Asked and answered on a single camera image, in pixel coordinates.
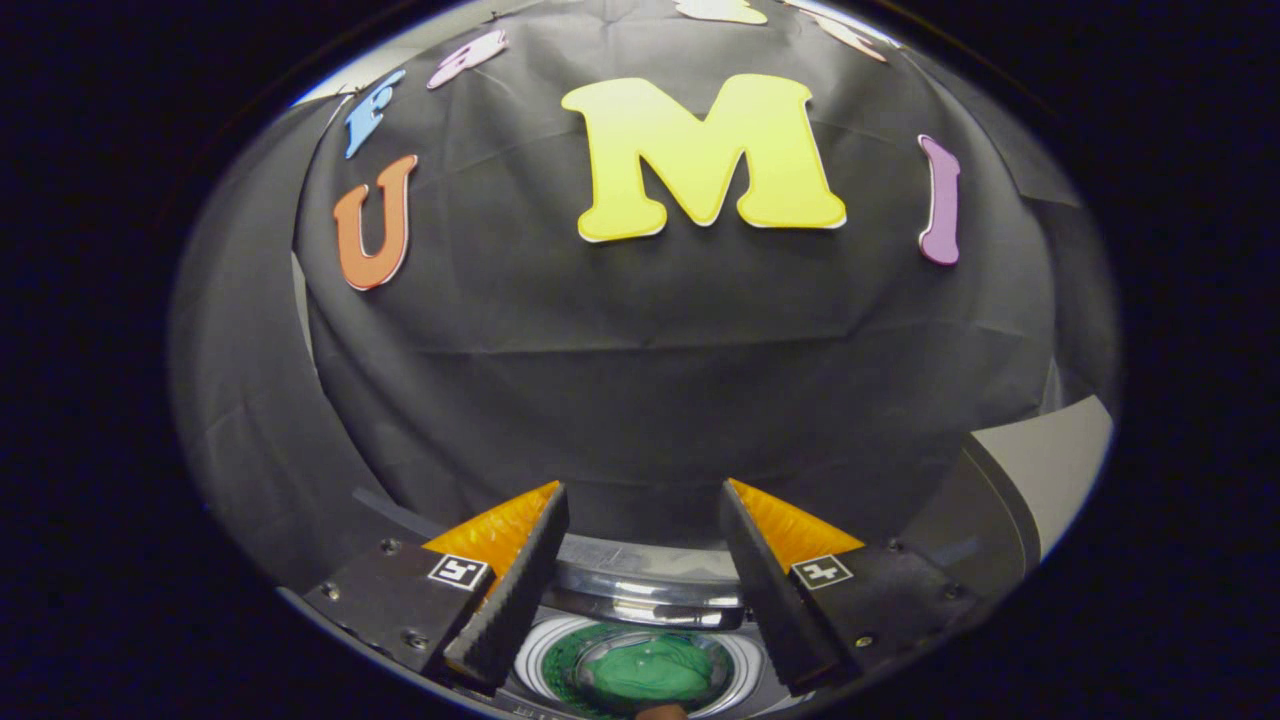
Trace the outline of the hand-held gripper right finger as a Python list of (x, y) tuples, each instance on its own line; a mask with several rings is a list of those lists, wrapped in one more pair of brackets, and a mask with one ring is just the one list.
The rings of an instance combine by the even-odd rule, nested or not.
[(735, 479), (718, 514), (742, 598), (794, 694), (879, 680), (986, 616), (980, 594), (896, 539), (861, 541)]

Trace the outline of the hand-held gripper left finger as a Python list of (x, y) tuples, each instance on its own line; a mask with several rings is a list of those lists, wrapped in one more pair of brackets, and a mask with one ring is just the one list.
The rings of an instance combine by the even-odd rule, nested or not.
[(385, 538), (303, 598), (374, 653), (493, 693), (556, 574), (568, 521), (564, 487), (550, 482), (429, 542)]

